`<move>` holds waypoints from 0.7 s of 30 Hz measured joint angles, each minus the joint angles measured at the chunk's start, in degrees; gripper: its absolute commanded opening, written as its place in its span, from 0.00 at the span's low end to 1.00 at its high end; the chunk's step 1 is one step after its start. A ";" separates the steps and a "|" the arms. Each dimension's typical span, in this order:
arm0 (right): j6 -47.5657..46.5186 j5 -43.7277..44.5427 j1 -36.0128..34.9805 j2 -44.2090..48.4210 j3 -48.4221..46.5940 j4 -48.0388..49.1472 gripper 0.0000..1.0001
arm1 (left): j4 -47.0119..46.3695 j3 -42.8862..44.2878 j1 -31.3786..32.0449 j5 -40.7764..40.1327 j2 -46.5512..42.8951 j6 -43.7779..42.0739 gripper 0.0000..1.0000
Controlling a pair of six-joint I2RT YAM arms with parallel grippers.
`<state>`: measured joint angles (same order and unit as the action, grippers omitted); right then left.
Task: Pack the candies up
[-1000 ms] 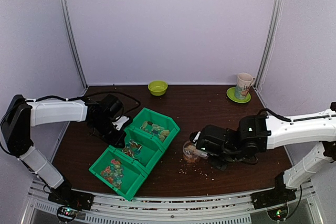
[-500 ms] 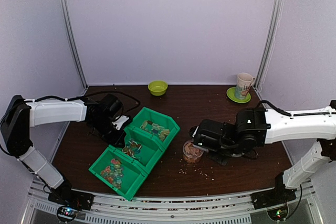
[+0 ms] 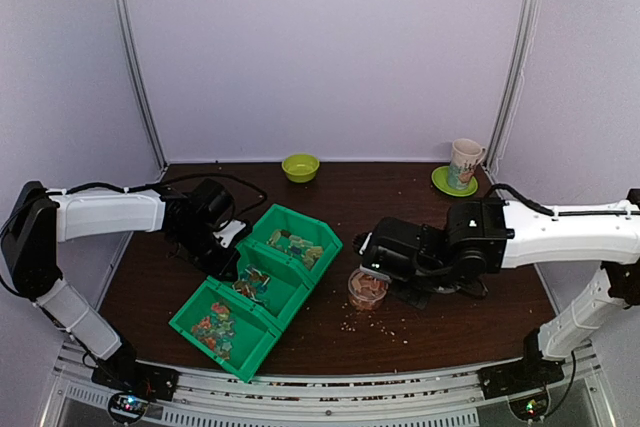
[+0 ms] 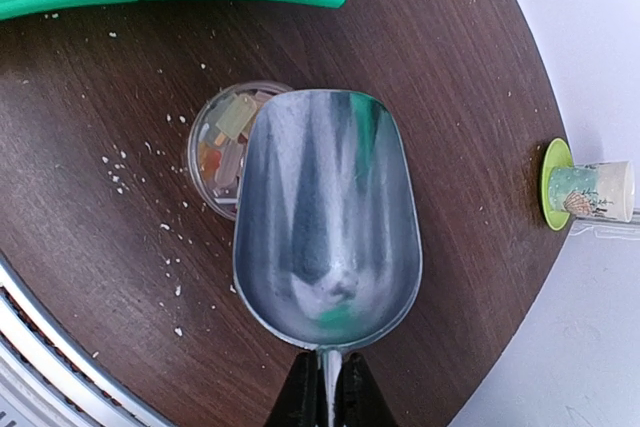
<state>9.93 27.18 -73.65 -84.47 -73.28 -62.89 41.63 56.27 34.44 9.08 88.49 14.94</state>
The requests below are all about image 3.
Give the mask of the green three-compartment candy bin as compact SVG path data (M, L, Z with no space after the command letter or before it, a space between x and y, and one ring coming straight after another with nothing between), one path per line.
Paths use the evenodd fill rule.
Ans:
M274 204L237 245L235 278L208 277L169 325L249 382L342 248L328 224Z

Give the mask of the clear plastic jar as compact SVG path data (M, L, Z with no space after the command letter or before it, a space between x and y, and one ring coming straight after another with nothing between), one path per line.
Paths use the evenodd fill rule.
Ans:
M349 303L359 311L374 311L387 295L389 284L360 270L351 273L348 283Z

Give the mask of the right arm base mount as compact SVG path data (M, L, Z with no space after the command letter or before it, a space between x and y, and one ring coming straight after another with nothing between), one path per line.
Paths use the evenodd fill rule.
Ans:
M549 413L548 386L564 379L562 362L525 359L484 367L477 375L485 400L505 397L515 418L528 423Z

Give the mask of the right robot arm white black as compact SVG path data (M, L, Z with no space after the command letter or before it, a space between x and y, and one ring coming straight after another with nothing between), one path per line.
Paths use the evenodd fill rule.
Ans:
M535 387L617 312L639 303L639 202L547 207L507 184L454 204L442 228L394 217L353 239L360 271L391 284L422 306L433 294L475 295L484 274L529 264L598 262L584 290L533 332L528 354L513 366L519 387Z

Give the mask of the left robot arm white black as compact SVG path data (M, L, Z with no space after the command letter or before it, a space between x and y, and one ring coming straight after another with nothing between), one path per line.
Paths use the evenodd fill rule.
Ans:
M199 270L219 280L235 275L237 243L251 231L237 219L231 194L202 181L179 193L167 185L135 188L95 182L52 190L26 183L1 228L1 252L12 295L29 300L75 338L123 391L144 380L134 348L65 279L61 243L115 233L163 233Z

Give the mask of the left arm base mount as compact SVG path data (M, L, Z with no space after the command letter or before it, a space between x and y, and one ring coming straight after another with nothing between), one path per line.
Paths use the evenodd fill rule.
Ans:
M114 390L107 400L107 414L117 425L130 426L146 415L152 403L173 399L179 373L175 369L136 362L133 378L121 380L106 366L98 364L93 368L91 380Z

